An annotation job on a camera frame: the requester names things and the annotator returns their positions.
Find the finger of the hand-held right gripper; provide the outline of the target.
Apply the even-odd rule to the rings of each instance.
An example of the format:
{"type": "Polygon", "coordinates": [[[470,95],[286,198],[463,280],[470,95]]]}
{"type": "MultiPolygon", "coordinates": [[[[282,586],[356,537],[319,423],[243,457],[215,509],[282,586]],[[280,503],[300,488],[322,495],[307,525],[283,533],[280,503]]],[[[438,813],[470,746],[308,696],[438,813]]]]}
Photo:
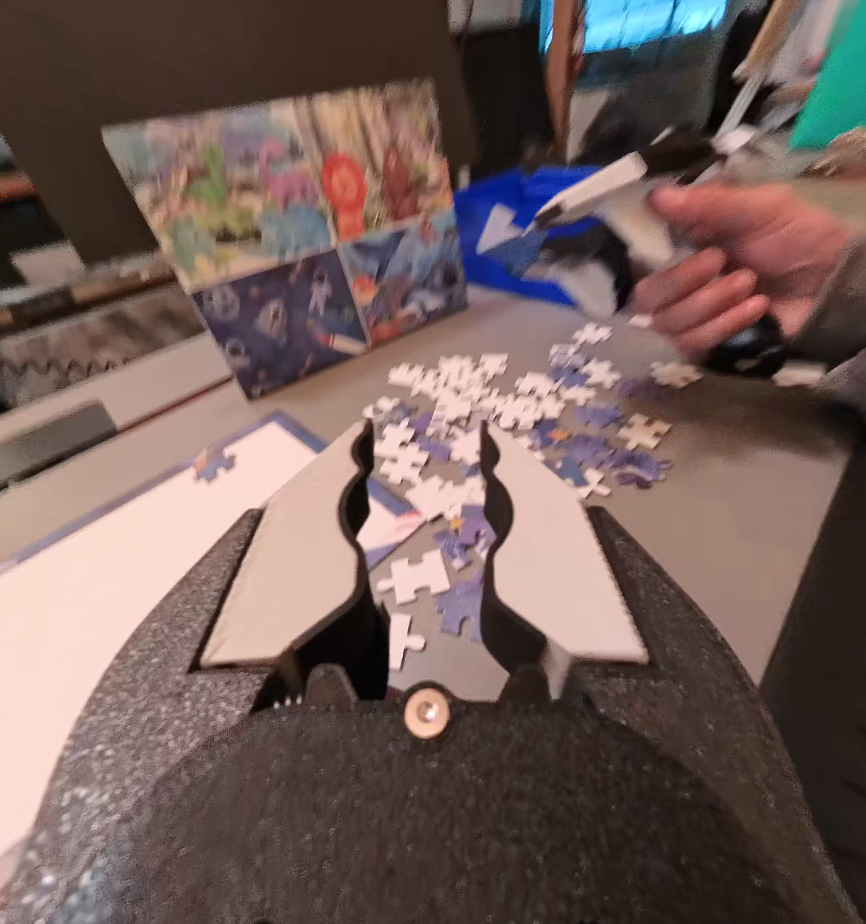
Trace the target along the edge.
{"type": "Polygon", "coordinates": [[[556,194],[535,214],[535,225],[569,225],[592,215],[610,229],[652,228],[643,186],[648,171],[643,156],[627,154],[556,194]]]}
{"type": "Polygon", "coordinates": [[[630,257],[608,229],[548,237],[541,248],[542,280],[553,283],[582,314],[605,320],[630,297],[630,257]]]}

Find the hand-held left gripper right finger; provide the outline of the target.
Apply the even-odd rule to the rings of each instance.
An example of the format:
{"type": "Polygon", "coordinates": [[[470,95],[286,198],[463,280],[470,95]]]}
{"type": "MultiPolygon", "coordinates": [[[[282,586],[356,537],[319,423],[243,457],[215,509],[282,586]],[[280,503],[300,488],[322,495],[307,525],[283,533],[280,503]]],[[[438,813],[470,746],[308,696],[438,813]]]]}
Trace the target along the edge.
{"type": "Polygon", "coordinates": [[[508,433],[480,431],[486,556],[482,640],[510,676],[536,673],[560,697],[579,664],[645,666],[650,654],[588,510],[508,433]]]}

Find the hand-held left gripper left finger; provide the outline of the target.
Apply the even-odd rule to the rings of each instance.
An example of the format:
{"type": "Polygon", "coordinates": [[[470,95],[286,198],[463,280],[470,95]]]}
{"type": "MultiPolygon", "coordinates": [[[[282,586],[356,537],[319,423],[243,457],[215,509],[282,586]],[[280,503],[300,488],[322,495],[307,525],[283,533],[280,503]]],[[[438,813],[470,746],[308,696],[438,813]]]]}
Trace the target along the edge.
{"type": "Polygon", "coordinates": [[[201,649],[199,667],[297,655],[356,664],[377,635],[359,534],[370,515],[374,428],[355,423],[266,502],[201,649]]]}

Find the blue white puzzle piece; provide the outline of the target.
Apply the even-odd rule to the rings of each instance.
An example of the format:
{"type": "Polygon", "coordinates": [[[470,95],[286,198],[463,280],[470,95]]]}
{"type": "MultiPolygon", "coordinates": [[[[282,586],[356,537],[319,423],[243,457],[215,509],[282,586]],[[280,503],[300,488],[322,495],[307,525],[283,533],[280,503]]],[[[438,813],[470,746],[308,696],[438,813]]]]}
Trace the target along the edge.
{"type": "Polygon", "coordinates": [[[475,254],[521,277],[539,260],[549,230],[535,224],[523,228],[515,219],[516,213],[508,206],[494,204],[478,237],[475,254]]]}

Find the pile of jigsaw puzzle pieces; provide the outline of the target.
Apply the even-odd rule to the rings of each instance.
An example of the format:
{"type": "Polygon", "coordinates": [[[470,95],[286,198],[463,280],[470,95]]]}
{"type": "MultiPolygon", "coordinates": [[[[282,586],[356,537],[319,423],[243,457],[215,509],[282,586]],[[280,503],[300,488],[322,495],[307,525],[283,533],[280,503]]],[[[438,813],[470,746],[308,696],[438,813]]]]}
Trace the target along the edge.
{"type": "Polygon", "coordinates": [[[669,604],[680,598],[653,563],[630,560],[616,545],[615,523],[602,502],[617,491],[638,493],[662,486],[670,460],[655,454],[672,425],[627,410],[626,397],[656,396],[668,385],[697,383],[692,366],[652,362],[644,379],[623,375],[607,359],[591,356],[609,328],[588,324],[572,340],[553,346],[547,366],[507,377],[508,354],[441,357],[436,365],[404,363],[391,369],[390,386],[427,401],[418,420],[394,417],[395,403],[382,398],[376,412],[376,460],[390,486],[406,490],[412,512],[433,528],[432,548],[413,558],[396,554],[376,586],[391,606],[391,667],[398,671],[409,648],[425,640],[412,633],[411,607],[427,598],[439,614],[439,629],[467,634],[483,645],[480,630],[485,556],[495,539],[485,519],[485,479],[480,465],[480,431],[489,423],[508,433],[588,510],[638,630],[650,663],[667,664],[669,604]]]}

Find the blue framed puzzle board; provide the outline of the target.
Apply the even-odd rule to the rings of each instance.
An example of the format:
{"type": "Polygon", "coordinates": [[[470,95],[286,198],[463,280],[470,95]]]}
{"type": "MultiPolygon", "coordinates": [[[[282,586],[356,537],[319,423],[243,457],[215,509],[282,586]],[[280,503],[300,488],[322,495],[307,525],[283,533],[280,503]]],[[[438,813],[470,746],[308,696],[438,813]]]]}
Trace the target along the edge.
{"type": "Polygon", "coordinates": [[[0,565],[0,859],[31,829],[73,723],[130,634],[325,441],[276,413],[215,447],[237,456],[215,482],[195,482],[193,461],[167,469],[0,565]]]}

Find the grey desk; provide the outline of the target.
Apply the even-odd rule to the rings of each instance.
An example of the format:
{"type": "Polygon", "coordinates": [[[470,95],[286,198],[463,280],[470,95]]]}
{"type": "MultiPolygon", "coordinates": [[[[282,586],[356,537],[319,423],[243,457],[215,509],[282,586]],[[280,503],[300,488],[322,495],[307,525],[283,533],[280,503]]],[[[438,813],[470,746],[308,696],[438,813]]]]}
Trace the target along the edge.
{"type": "MultiPolygon", "coordinates": [[[[0,493],[0,563],[94,508],[283,412],[331,443],[373,398],[399,394],[389,368],[445,355],[508,354],[507,377],[547,366],[585,317],[473,288],[467,310],[251,402],[233,381],[0,493]]],[[[665,483],[602,502],[699,605],[754,680],[763,673],[850,444],[815,393],[704,375],[630,410],[670,422],[665,483]]]]}

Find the dark grey desk flap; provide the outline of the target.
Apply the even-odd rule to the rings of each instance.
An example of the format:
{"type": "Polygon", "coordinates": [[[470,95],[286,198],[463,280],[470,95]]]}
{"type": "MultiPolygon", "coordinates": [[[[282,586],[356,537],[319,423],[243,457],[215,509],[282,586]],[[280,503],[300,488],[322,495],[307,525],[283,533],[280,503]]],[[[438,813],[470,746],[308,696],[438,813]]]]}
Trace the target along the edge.
{"type": "Polygon", "coordinates": [[[104,405],[81,408],[0,442],[0,492],[118,435],[104,405]]]}

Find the person's right hand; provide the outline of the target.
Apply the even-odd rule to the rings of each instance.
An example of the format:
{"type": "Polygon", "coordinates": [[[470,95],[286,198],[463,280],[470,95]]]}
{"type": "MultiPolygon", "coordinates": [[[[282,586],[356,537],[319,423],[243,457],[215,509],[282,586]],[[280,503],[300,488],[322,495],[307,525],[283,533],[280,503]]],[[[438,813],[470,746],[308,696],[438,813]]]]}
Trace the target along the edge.
{"type": "Polygon", "coordinates": [[[795,338],[860,236],[779,185],[662,186],[649,204],[695,251],[637,283],[629,307],[692,360],[767,314],[795,338]]]}

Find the blue plastic bin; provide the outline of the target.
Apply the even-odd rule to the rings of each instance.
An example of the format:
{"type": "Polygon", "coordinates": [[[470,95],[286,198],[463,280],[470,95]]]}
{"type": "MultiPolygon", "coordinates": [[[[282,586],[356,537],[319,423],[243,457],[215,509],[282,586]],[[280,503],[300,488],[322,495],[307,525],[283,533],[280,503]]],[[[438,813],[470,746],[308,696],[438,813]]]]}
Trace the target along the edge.
{"type": "MultiPolygon", "coordinates": [[[[523,229],[552,197],[599,170],[599,166],[546,166],[533,171],[514,168],[473,181],[456,192],[454,208],[467,280],[510,295],[577,307],[579,303],[565,283],[557,283],[547,274],[537,275],[534,265],[523,272],[509,270],[501,261],[479,251],[478,245],[496,206],[513,214],[508,220],[510,225],[523,229]]],[[[615,313],[624,310],[633,291],[633,272],[625,245],[591,216],[550,230],[536,261],[547,271],[584,262],[606,270],[611,276],[615,313]]]]}

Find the teal green panel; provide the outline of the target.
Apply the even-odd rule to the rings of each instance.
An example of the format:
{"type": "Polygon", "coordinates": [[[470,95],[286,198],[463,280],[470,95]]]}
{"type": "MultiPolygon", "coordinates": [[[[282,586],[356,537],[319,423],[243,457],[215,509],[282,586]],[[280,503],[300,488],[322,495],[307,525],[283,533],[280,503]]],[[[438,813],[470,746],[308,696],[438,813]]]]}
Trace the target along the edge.
{"type": "Polygon", "coordinates": [[[866,1],[840,4],[815,86],[795,121],[789,146],[821,149],[855,128],[866,128],[866,1]]]}

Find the illustrated puzzle box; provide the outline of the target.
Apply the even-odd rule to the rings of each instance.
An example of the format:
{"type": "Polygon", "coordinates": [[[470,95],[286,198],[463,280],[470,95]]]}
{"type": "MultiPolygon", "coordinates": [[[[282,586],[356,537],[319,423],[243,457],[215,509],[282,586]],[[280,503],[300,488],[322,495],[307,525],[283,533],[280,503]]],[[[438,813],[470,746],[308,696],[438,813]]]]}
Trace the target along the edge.
{"type": "Polygon", "coordinates": [[[102,137],[249,399],[468,306],[431,77],[135,121],[102,137]]]}

